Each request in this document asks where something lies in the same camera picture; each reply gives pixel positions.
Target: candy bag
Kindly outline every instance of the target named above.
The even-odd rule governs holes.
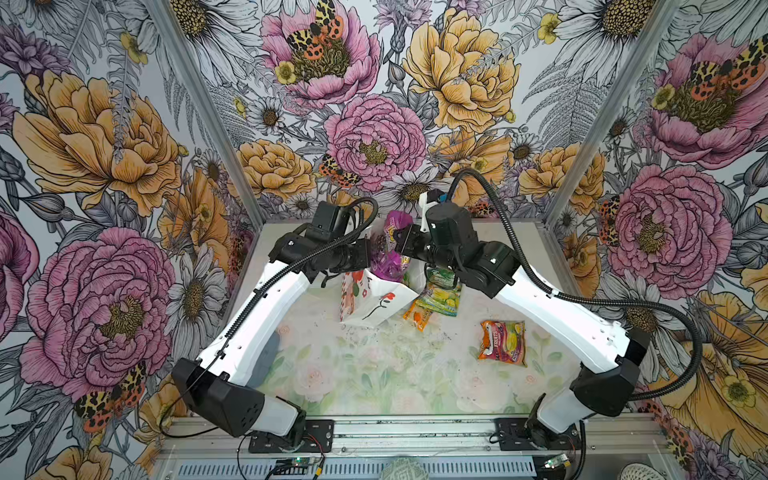
[[[458,315],[458,299],[462,294],[462,285],[458,283],[456,288],[453,288],[451,270],[437,268],[427,270],[426,287],[413,304],[446,316]]]
[[[496,322],[482,323],[483,337],[479,359],[500,360],[513,365],[525,365],[525,323]]]
[[[432,316],[434,312],[431,310],[427,310],[423,307],[420,307],[416,305],[416,302],[414,302],[411,305],[411,308],[408,309],[405,315],[402,316],[405,320],[410,320],[413,322],[415,327],[419,329],[419,332],[424,331],[424,327],[427,326],[427,322],[429,321],[429,317]]]
[[[380,279],[399,282],[406,274],[410,257],[395,252],[397,240],[395,231],[413,223],[413,217],[405,212],[393,210],[384,220],[383,231],[371,236],[371,273]]]

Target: floral wallpaper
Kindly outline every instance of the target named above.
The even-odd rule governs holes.
[[[254,238],[161,45],[136,0],[0,2],[6,478],[149,478]]]
[[[550,226],[585,296],[663,302],[696,321],[696,376],[638,406],[690,477],[768,478],[768,5],[684,2],[672,25],[689,34],[662,41],[600,146],[601,169]],[[548,171],[544,158],[521,185]],[[597,312],[651,334],[641,388],[683,372],[692,347],[674,318]]]

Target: pink peony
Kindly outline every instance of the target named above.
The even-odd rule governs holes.
[[[422,121],[380,95],[358,97],[341,115],[326,120],[328,154],[339,166],[362,179],[363,190],[381,190],[381,183],[405,170],[418,170],[426,156]]]
[[[22,378],[78,399],[111,389],[140,362],[156,372],[170,352],[163,328],[174,281],[165,253],[128,228],[55,253],[29,288],[36,336],[22,350]]]
[[[664,172],[643,167],[619,197],[611,266],[657,284],[664,298],[693,295],[730,250],[733,231],[722,210],[723,195],[710,175],[691,165]]]
[[[349,66],[343,76],[325,74],[320,78],[311,78],[309,82],[299,79],[286,84],[288,92],[302,108],[319,109],[327,104],[347,102],[356,94],[370,91],[379,75],[381,47],[378,36],[368,36],[368,31],[361,25],[354,8],[347,12],[340,2],[334,4],[336,14],[344,22],[342,41],[343,48],[349,54]],[[274,69],[280,62],[293,63],[293,50],[286,37],[296,31],[309,29],[310,24],[315,21],[315,12],[313,6],[307,14],[297,10],[294,16],[280,12],[280,16],[267,15],[262,19],[262,49],[267,52],[263,60],[268,68]]]
[[[742,91],[721,86],[705,101],[690,96],[691,66],[700,61],[722,65],[747,47],[731,47],[731,41],[718,44],[714,36],[707,39],[696,34],[667,63],[668,71],[656,77],[653,110],[633,128],[640,146],[663,151],[680,162],[717,169],[734,162],[768,134],[768,75]]]
[[[0,341],[11,332],[24,304],[24,284],[40,263],[35,241],[19,222],[0,212]]]

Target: flower illustration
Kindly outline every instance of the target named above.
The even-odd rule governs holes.
[[[76,2],[9,0],[6,5],[13,15],[23,18],[28,27],[54,35],[70,34],[77,28],[80,18],[84,15]]]
[[[663,298],[693,295],[725,262],[733,236],[715,180],[690,165],[640,170],[619,199],[619,245],[608,259],[659,286]]]
[[[418,82],[411,87],[414,92],[432,91],[437,97],[436,125],[483,132],[495,123],[494,117],[509,112],[520,65],[510,54],[468,73],[483,55],[498,55],[498,34],[482,30],[476,17],[467,11],[457,14],[455,8],[445,12],[444,22],[442,34],[429,23],[414,32],[402,66]]]
[[[400,210],[413,215],[419,205],[419,196],[430,190],[447,192],[450,180],[437,178],[439,168],[436,165],[425,166],[420,170],[405,170],[391,180],[382,182],[382,189],[376,194],[380,211]]]
[[[203,245],[213,251],[214,260],[226,272],[229,268],[229,227],[221,199],[214,195],[216,183],[196,167],[184,192],[167,198],[163,213],[157,219],[162,246],[172,254],[182,251],[201,255]]]
[[[123,45],[134,63],[147,64],[147,52],[139,48],[139,41],[136,37],[124,31],[120,34],[120,45]]]
[[[46,71],[42,82],[30,74],[26,84],[48,116],[17,113],[13,138],[40,175],[36,182],[43,191],[87,193],[84,209],[98,204],[107,189],[121,191],[148,217],[181,185],[178,146],[148,98],[134,94],[118,163],[113,158],[111,101],[117,92],[110,91],[106,80],[92,78],[86,87],[74,75]]]
[[[581,144],[572,144],[566,148],[555,147],[551,151],[536,155],[533,159],[536,167],[520,174],[520,194],[532,194],[534,198],[542,198],[549,192],[557,191],[576,160],[580,146]],[[571,195],[571,206],[580,215],[588,214],[603,196],[603,169],[605,156],[598,152],[581,177],[576,191]]]
[[[286,200],[286,208],[295,218],[312,218],[317,200],[307,194],[298,194]]]
[[[754,149],[766,136],[765,76],[741,91],[727,84],[702,101],[691,97],[691,67],[707,61],[721,64],[747,47],[746,43],[736,47],[730,43],[718,44],[715,37],[695,34],[667,63],[667,70],[659,70],[653,108],[647,119],[633,128],[633,137],[641,147],[662,151],[679,162],[717,169]]]
[[[163,250],[128,228],[54,253],[29,287],[35,335],[20,356],[22,378],[78,399],[111,389],[140,362],[156,372],[170,350],[163,330],[174,280]]]
[[[692,301],[705,338],[701,367],[683,388],[661,400],[682,425],[712,439],[733,430],[733,453],[754,457],[768,445],[763,422],[768,406],[768,323],[731,292],[701,291]],[[691,341],[680,344],[690,354]],[[670,381],[677,378],[667,373]],[[668,383],[660,379],[649,387]],[[747,383],[754,388],[754,406],[748,406],[752,389]]]
[[[660,302],[659,287],[646,282],[642,276],[635,277],[629,271],[623,276],[607,273],[600,279],[596,297],[610,300],[643,300]],[[599,306],[599,316],[606,320],[621,322],[624,328],[639,329],[650,333],[650,344],[640,365],[640,374],[645,382],[656,382],[660,377],[669,379],[664,365],[674,375],[680,375],[688,366],[688,352],[672,337],[675,330],[685,329],[685,325],[669,313],[640,307]]]
[[[13,100],[8,94],[0,94],[0,132],[9,133],[13,125],[13,114],[18,107],[13,106]]]
[[[440,134],[429,146],[429,153],[440,161],[450,162],[449,177],[462,168],[471,167],[492,184],[499,185],[504,179],[511,141],[507,135],[499,138],[487,134],[475,136],[473,132],[459,128],[450,134]],[[464,176],[452,200],[462,207],[472,206],[485,195],[485,189],[474,177]]]
[[[157,391],[139,408],[139,418],[144,424],[134,432],[134,438],[147,447],[136,459],[136,464],[141,465],[150,475],[165,440],[162,430],[167,432],[174,419],[188,415],[187,404],[176,401],[179,395],[173,379],[168,375],[160,382]],[[163,414],[171,408],[173,410],[165,416],[161,425]]]
[[[67,447],[27,480],[109,480],[111,463],[112,454],[102,452],[97,446],[88,452],[80,447]]]
[[[381,95],[354,98],[325,127],[328,154],[360,176],[363,190],[381,190],[384,180],[417,170],[426,156],[419,117]]]
[[[656,0],[566,0],[554,35],[566,40],[555,59],[570,62],[568,75],[584,70],[598,86],[611,83],[632,53]]]
[[[279,98],[257,98],[248,108],[247,120],[262,135],[277,134],[285,128],[283,108]]]
[[[694,463],[691,471],[699,480],[738,480],[739,466],[730,461],[720,446],[695,430],[688,432],[693,449]]]
[[[573,232],[565,239],[563,254],[581,295],[592,298],[600,283],[598,239],[589,237],[586,233],[578,237],[576,232]]]
[[[293,153],[285,144],[258,140],[242,144],[236,152],[253,194],[275,194],[283,200],[305,194],[315,187],[312,164]],[[240,198],[232,180],[227,184],[230,194]]]
[[[36,38],[33,31],[25,34],[18,25],[0,25],[0,63],[22,76],[42,76],[46,70],[61,74],[70,68],[65,50]]]
[[[227,300],[224,270],[214,266],[214,251],[200,246],[197,262],[181,256],[181,283],[168,290],[168,323],[163,333],[173,333],[173,359],[194,358],[218,333],[218,312]]]
[[[16,324],[24,304],[24,284],[39,263],[35,241],[14,217],[0,211],[0,341]]]
[[[416,30],[421,24],[429,22],[432,15],[431,0],[377,0],[374,7],[379,12],[376,16],[379,30],[387,25],[394,25],[395,30],[407,27]]]
[[[379,75],[378,35],[368,36],[354,8],[347,11],[338,1],[334,5],[343,21],[344,32],[317,61],[295,53],[286,40],[295,31],[310,28],[316,16],[314,5],[308,14],[281,12],[278,16],[262,18],[264,65],[276,72],[278,82],[286,85],[285,89],[301,108],[346,103],[355,95],[370,91]]]
[[[545,13],[541,17],[540,28],[538,29],[538,39],[544,40],[544,43],[549,45],[554,43],[558,39],[558,36],[554,34],[554,30],[560,25],[562,21],[558,18],[556,13]]]

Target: flower bud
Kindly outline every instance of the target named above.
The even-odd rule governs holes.
[[[64,205],[64,199],[56,194],[36,194],[30,197],[19,197],[35,215],[49,223],[62,220],[72,220],[74,212]]]

